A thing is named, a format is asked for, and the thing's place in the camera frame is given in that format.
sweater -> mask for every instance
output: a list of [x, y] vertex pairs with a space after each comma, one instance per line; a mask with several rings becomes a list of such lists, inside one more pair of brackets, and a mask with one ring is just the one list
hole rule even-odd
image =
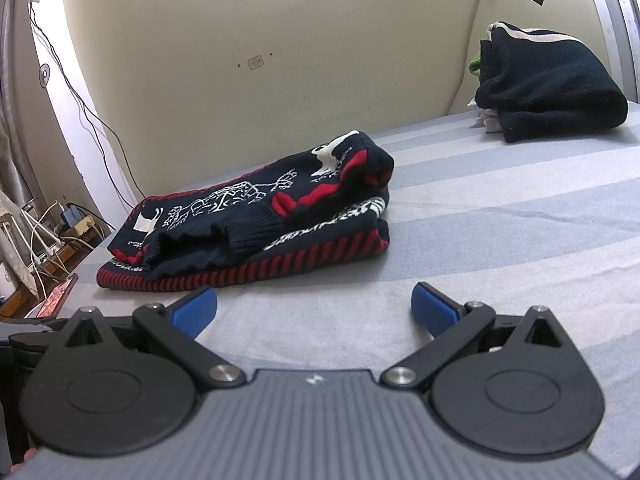
[[[392, 171], [391, 156], [353, 131], [224, 184], [148, 197], [109, 244], [114, 258], [104, 268], [136, 269], [148, 280], [232, 268], [348, 206], [373, 197], [386, 203]], [[311, 238], [303, 239], [312, 245]], [[113, 280], [100, 282], [113, 288]]]
[[506, 142], [613, 128], [624, 94], [580, 40], [498, 22], [481, 41], [476, 103], [494, 108]]
[[384, 192], [347, 206], [327, 221], [280, 236], [235, 265], [150, 280], [142, 267], [113, 259], [98, 270], [96, 280], [104, 288], [180, 292], [203, 285], [242, 285], [355, 261], [389, 247], [388, 226], [380, 219], [387, 200]]

sweater cuff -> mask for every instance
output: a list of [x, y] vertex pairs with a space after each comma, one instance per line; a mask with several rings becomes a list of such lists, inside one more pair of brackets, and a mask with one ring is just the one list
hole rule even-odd
[[261, 251], [285, 232], [285, 222], [286, 218], [262, 201], [239, 210], [223, 225], [234, 259], [239, 261]]

bed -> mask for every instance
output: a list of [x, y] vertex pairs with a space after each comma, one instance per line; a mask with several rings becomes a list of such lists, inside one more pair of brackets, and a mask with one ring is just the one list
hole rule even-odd
[[[504, 314], [546, 304], [606, 395], [591, 450], [628, 473], [640, 462], [640, 105], [630, 104], [626, 123], [599, 136], [506, 145], [468, 112], [373, 138], [396, 162], [386, 254], [220, 289], [217, 317], [198, 341], [248, 373], [379, 374], [428, 341], [409, 312], [418, 281]], [[86, 304], [122, 316], [182, 296], [98, 288], [96, 271], [110, 257], [105, 246], [78, 267], [60, 316]]]

wall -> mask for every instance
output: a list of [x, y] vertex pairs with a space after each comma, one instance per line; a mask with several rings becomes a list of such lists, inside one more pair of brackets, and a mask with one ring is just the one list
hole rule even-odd
[[59, 200], [95, 209], [38, 79], [38, 57], [31, 35], [27, 0], [16, 0], [14, 87], [18, 125], [47, 205]]
[[608, 64], [593, 0], [482, 0], [471, 48], [473, 0], [64, 1], [94, 102], [146, 193], [442, 115], [495, 20], [560, 29]]
[[[95, 110], [66, 26], [63, 1], [34, 0], [33, 13], [36, 23], [53, 45], [66, 78], [88, 109]], [[54, 62], [46, 38], [35, 27], [33, 31], [38, 59], [41, 64], [47, 63], [51, 68], [47, 93], [69, 151], [100, 216], [114, 226], [120, 225], [128, 216], [130, 205], [136, 204], [136, 196], [130, 190], [114, 156], [104, 133], [105, 129], [90, 113], [85, 116], [81, 104], [76, 101], [62, 72]]]

beige wall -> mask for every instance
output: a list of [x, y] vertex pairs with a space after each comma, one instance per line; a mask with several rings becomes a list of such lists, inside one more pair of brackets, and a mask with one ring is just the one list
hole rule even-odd
[[[164, 193], [444, 113], [473, 0], [64, 0], [98, 111], [140, 186]], [[608, 63], [592, 0], [482, 0], [487, 25], [557, 28]], [[261, 55], [264, 66], [249, 70]], [[472, 97], [468, 76], [456, 109]]]
[[60, 131], [49, 95], [40, 86], [39, 66], [27, 0], [16, 0], [14, 85], [18, 124], [31, 165], [47, 205], [56, 200], [69, 201], [96, 210]]

